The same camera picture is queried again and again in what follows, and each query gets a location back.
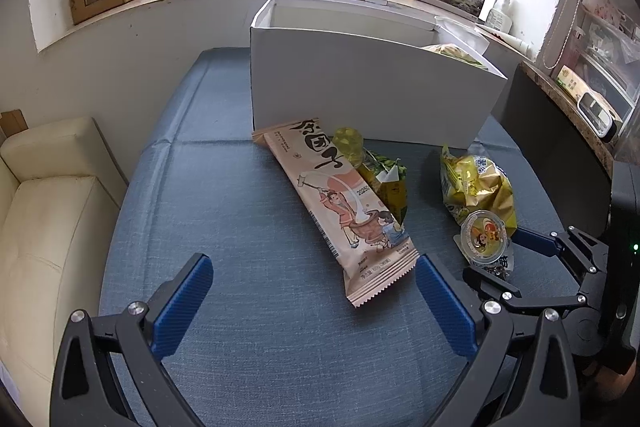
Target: snack bag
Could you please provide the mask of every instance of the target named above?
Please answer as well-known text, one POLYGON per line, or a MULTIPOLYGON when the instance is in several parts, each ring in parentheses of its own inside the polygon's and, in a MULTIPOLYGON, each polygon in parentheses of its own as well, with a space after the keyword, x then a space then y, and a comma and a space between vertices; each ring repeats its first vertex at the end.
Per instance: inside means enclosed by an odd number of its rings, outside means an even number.
POLYGON ((399 159, 365 149, 362 135, 351 127, 337 129, 333 142, 402 225, 407 209, 406 167, 400 165, 399 159))
POLYGON ((459 225, 470 213, 488 210, 496 214, 509 237, 517 228, 513 189, 507 176, 489 158, 456 158, 444 146, 440 156, 442 199, 459 225))
POLYGON ((358 172, 402 225, 407 209, 406 167, 400 165, 399 160, 364 149, 358 172))
POLYGON ((466 62, 471 66, 475 66, 476 68, 480 68, 481 70, 487 69, 482 62, 478 62, 475 58, 455 44, 434 44, 433 46, 425 46, 423 49, 428 52, 455 58, 456 60, 462 60, 463 62, 466 62))
POLYGON ((344 270, 354 306, 380 293, 415 266, 406 230, 320 129, 318 119, 254 132, 295 187, 344 270))

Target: chinese characters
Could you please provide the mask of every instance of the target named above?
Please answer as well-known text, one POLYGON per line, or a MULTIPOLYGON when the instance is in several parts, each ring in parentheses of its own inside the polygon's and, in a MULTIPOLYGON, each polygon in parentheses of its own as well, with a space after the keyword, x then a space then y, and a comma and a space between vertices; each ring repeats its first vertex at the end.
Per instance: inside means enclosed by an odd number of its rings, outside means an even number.
POLYGON ((300 122, 297 126, 291 127, 291 130, 298 130, 305 137, 306 146, 314 152, 320 153, 322 158, 326 158, 327 161, 316 165, 316 169, 334 164, 334 168, 338 169, 342 167, 342 162, 338 161, 342 158, 342 155, 338 153, 338 149, 331 143, 331 139, 320 129, 318 122, 315 120, 305 120, 300 122))

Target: sofa cushion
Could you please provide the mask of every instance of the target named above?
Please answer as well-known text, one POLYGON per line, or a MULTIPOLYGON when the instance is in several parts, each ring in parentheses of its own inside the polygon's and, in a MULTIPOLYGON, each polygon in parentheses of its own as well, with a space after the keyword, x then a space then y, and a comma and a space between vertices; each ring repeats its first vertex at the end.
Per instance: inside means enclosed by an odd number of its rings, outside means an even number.
POLYGON ((34 427, 49 395, 68 316, 96 315, 118 207, 94 176, 30 180, 0 234, 0 360, 34 427))
POLYGON ((94 120, 70 118, 10 136, 0 155, 20 182, 55 176, 96 176, 120 206, 127 185, 94 120))
POLYGON ((18 180, 11 174, 4 162, 0 160, 0 227, 2 227, 4 218, 9 212, 9 207, 17 188, 18 180))

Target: cartoon illustration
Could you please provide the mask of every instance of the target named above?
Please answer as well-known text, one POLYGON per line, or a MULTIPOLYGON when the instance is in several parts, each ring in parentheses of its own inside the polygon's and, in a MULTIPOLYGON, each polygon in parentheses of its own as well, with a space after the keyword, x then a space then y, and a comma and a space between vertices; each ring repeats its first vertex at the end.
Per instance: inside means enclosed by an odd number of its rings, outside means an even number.
POLYGON ((472 227, 471 240, 478 253, 483 254, 488 240, 487 235, 478 227, 472 227))
POLYGON ((386 237, 386 245, 389 248, 397 247, 402 241, 409 237, 406 230, 395 219, 388 210, 378 213, 378 223, 382 227, 382 233, 386 237))
POLYGON ((495 226, 495 223, 491 219, 484 218, 482 220, 482 224, 484 225, 484 234, 486 237, 488 237, 492 241, 500 241, 500 237, 498 236, 498 228, 495 226))
POLYGON ((303 186, 317 190, 320 203, 338 214, 340 228, 351 248, 357 248, 360 240, 363 239, 367 245, 383 250, 383 248, 395 247, 409 237, 388 210, 376 208, 364 210, 363 214, 366 218, 361 217, 358 221, 358 211, 347 201, 346 192, 309 184, 306 182, 306 175, 301 174, 298 178, 298 187, 303 186))
POLYGON ((340 227, 346 236, 351 248, 357 248, 360 243, 358 236, 351 230, 351 223, 356 219, 356 212, 347 202, 347 198, 341 192, 315 187, 320 195, 320 203, 329 210, 334 211, 340 217, 340 227))

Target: white box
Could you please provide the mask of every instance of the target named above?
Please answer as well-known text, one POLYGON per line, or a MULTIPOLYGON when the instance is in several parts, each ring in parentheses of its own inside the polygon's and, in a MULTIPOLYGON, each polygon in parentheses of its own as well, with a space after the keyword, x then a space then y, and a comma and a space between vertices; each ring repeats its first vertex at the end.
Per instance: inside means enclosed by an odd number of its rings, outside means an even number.
POLYGON ((254 129, 318 117, 328 134, 465 149, 505 83, 444 28, 367 2, 268 0, 251 25, 254 129), (487 70, 421 49, 448 42, 487 70))

